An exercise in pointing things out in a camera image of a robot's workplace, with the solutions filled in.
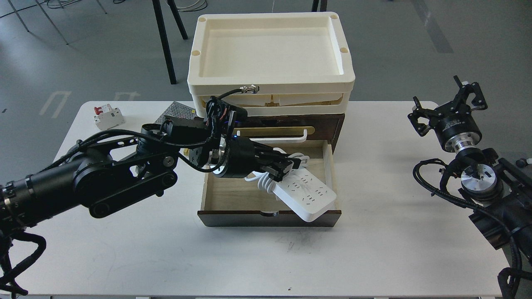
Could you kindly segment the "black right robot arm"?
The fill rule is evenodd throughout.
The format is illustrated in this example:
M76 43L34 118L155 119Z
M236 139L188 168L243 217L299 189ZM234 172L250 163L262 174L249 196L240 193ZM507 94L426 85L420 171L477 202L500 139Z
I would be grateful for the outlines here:
M454 99L437 108L423 108L414 97L407 117L416 133L433 130L441 149L455 155L450 163L420 161L414 179L432 195L471 209L475 227L495 249L511 246L512 267L521 270L521 255L531 260L531 178L494 149L478 148L482 134L473 111L488 105L479 83L454 80Z

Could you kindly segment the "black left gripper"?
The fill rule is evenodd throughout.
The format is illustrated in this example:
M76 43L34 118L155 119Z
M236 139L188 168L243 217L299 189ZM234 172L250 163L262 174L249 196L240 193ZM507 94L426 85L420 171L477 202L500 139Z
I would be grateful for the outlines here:
M293 169L303 167L300 158L290 158L281 150L249 138L222 139L220 150L224 152L225 161L214 171L218 178L245 178L251 172L260 172L267 173L273 181L281 182L289 174L291 162L294 163Z

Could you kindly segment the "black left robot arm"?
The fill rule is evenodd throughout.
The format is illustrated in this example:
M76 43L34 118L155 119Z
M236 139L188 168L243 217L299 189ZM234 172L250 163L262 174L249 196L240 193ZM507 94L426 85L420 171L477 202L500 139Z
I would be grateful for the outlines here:
M193 169L221 178L266 173L280 182L302 160L293 154L233 134L247 111L212 96L206 116L166 117L141 132L105 130L79 140L46 169L1 187L1 235L26 227L76 206L103 218L152 195L163 195L178 180L174 169L183 161Z

